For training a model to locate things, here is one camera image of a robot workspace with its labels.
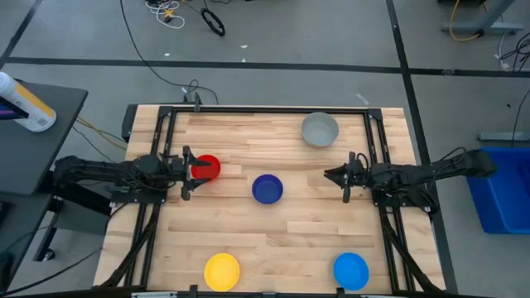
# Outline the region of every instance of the concrete floor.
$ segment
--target concrete floor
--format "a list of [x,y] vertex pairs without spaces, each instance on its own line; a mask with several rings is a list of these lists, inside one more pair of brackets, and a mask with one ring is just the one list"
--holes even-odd
[[[227,36],[214,35],[188,7],[181,30],[158,24],[141,0],[125,0],[125,10],[140,51],[148,60],[223,61],[371,65],[398,67],[398,55],[384,0],[233,0],[229,5],[210,4],[227,28]],[[494,58],[499,38],[486,36],[468,43],[454,42],[439,26],[451,7],[436,1],[395,0],[403,42],[411,67],[498,70]],[[7,47],[33,1],[0,1],[0,52]],[[512,22],[530,30],[525,12],[530,4],[517,1],[505,13]],[[480,7],[461,9],[459,18],[483,13]],[[519,36],[507,36],[511,50]],[[118,0],[44,0],[12,57],[57,59],[138,60],[120,15]],[[26,81],[87,89],[89,97],[81,116],[100,128],[120,133],[129,103],[181,101],[180,88],[157,79],[145,67],[23,65],[7,63],[3,70]],[[160,75],[187,84],[200,84],[219,95],[222,104],[275,104],[364,106],[357,93],[373,107],[403,107],[414,138],[412,119],[400,74],[373,74],[322,70],[228,70],[157,68]],[[519,101],[530,88],[530,79],[413,76],[412,82],[425,129],[428,151],[435,160],[457,146],[479,147],[482,131],[510,131]],[[204,93],[205,102],[212,102]],[[521,130],[530,129],[522,117]],[[106,154],[121,161],[124,152],[79,127]],[[103,158],[75,132],[59,157]],[[482,231],[464,179],[438,183],[441,210],[461,294],[525,297],[530,267],[530,237],[495,236]],[[36,249],[37,235],[32,250]],[[12,288],[58,271],[101,245],[103,237],[63,231],[52,248],[51,262],[24,261]],[[98,256],[68,274],[24,294],[86,289],[92,285]]]

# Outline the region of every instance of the blue bowl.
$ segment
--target blue bowl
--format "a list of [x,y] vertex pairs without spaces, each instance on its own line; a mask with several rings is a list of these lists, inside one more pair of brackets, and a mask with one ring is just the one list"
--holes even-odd
[[333,273],[339,285],[346,290],[359,291],[370,279],[370,270],[364,259],[353,252],[345,252],[335,260]]
[[259,203],[274,204],[282,197],[282,182],[274,175],[261,175],[252,184],[252,194]]

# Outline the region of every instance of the wooden tabletop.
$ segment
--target wooden tabletop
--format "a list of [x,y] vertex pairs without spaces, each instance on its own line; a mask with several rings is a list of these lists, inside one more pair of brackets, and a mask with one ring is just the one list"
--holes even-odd
[[[149,153],[157,110],[156,105],[138,106],[128,160]],[[382,112],[392,163],[414,164],[403,110]],[[335,258],[356,252],[370,270],[361,292],[390,292],[381,225],[369,191],[353,188],[352,200],[344,204],[341,189],[323,176],[323,170],[345,163],[350,151],[368,153],[363,118],[334,114],[340,125],[338,139],[332,147],[314,149],[301,139],[304,117],[178,113],[171,153],[181,154],[189,145],[195,156],[217,156],[222,170],[190,201],[179,198],[178,184],[170,190],[161,208],[149,290],[187,291],[196,284],[199,291],[211,291],[205,284],[205,264],[216,253],[227,252],[241,267],[232,291],[333,293]],[[259,204],[252,196],[254,179],[266,173],[279,177],[284,187],[282,198],[273,205]],[[106,280],[128,252],[137,210],[130,204],[108,225],[94,284]],[[402,217],[410,253],[433,283],[444,288],[429,218],[417,208],[402,208]],[[404,289],[401,260],[394,254]],[[136,282],[142,254],[137,261]]]

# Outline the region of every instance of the bottle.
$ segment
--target bottle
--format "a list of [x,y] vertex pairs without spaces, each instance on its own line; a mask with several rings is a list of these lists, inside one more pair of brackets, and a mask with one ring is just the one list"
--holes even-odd
[[44,132],[57,119],[55,111],[6,73],[0,72],[0,96],[28,113],[14,121],[32,132]]

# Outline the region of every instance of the blue bin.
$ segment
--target blue bin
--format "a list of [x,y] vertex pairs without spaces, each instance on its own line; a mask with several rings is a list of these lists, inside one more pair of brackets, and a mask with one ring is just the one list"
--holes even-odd
[[530,233],[530,148],[484,147],[497,166],[489,178],[468,178],[486,233]]

